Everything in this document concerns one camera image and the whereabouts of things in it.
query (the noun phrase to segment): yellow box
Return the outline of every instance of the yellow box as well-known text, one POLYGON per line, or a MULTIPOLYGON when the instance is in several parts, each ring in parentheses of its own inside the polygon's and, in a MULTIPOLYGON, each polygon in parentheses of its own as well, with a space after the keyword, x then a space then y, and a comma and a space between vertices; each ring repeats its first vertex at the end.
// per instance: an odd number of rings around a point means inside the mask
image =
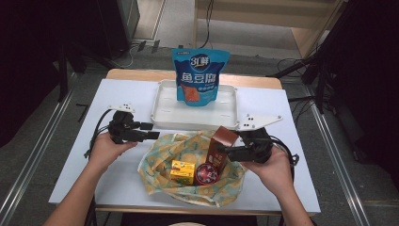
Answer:
POLYGON ((194 163, 172 160, 170 180, 182 185, 191 186, 194 183, 195 169, 196 165, 194 163))

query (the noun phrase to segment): blue snack bag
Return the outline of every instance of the blue snack bag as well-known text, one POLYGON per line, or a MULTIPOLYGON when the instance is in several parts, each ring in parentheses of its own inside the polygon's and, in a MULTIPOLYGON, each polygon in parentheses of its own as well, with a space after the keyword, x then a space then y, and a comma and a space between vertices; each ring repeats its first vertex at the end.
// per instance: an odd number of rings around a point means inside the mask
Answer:
POLYGON ((214 49, 173 49, 177 100, 205 106, 216 100, 219 75, 230 53, 214 49))

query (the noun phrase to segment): floral cloth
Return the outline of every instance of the floral cloth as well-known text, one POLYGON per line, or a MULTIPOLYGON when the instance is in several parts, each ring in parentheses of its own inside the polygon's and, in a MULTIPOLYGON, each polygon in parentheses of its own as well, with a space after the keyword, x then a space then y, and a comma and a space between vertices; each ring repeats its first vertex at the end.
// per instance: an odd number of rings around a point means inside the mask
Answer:
POLYGON ((170 180, 172 160, 205 162, 209 143, 215 131, 169 134, 154 142, 138 165, 141 180, 151 195, 166 192, 171 197, 199 205, 224 206, 234 202, 242 190, 245 169, 238 162, 226 164, 219 180, 208 186, 183 186, 170 180))

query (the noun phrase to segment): tabletop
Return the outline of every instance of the tabletop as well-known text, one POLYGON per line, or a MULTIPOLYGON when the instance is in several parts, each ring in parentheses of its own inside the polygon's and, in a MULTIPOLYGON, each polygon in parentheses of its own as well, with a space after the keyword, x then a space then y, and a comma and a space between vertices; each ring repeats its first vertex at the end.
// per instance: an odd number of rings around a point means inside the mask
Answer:
MULTIPOLYGON (((135 121, 150 122, 152 103, 159 86, 158 81, 173 79, 174 72, 147 70, 111 70, 100 84, 82 128, 72 147, 50 203, 60 203, 79 176, 87 160, 83 157, 88 148, 95 125, 108 105, 132 104, 136 112, 135 121)), ((270 135, 280 138, 300 157, 295 167, 295 189, 308 214, 320 213, 306 158, 297 135, 285 90, 276 78, 221 74, 220 83, 237 88, 239 117, 247 113, 255 115, 281 115, 282 121, 266 126, 270 135)), ((103 124, 111 116, 104 118, 103 124)), ((161 136, 176 133, 175 130, 159 128, 161 136)), ((147 213, 183 213, 211 215, 279 215, 276 197, 264 187, 259 177, 247 171, 243 189, 237 200, 222 207, 189 204, 172 199, 160 192, 148 195, 144 189, 137 167, 139 161, 153 144, 145 140, 117 159, 103 175, 96 189, 97 210, 147 213)))

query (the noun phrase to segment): red can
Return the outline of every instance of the red can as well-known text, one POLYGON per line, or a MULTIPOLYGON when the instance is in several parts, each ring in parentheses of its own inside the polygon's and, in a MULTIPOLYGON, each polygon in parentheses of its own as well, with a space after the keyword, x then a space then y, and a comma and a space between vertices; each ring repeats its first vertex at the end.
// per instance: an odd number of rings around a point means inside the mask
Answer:
POLYGON ((219 175, 217 168, 210 163, 203 163, 197 167, 196 182, 199 186, 207 186, 215 183, 219 175))

